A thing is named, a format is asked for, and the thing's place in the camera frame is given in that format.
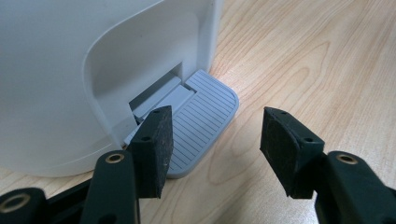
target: white plastic device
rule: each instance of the white plastic device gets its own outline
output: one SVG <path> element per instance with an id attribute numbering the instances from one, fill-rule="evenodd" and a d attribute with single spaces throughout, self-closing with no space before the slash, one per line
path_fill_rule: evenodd
<path id="1" fill-rule="evenodd" d="M 147 88 L 167 74 L 184 84 L 210 67 L 221 7 L 222 0 L 3 1 L 0 166 L 76 175 L 122 149 L 137 127 L 131 106 Z"/>

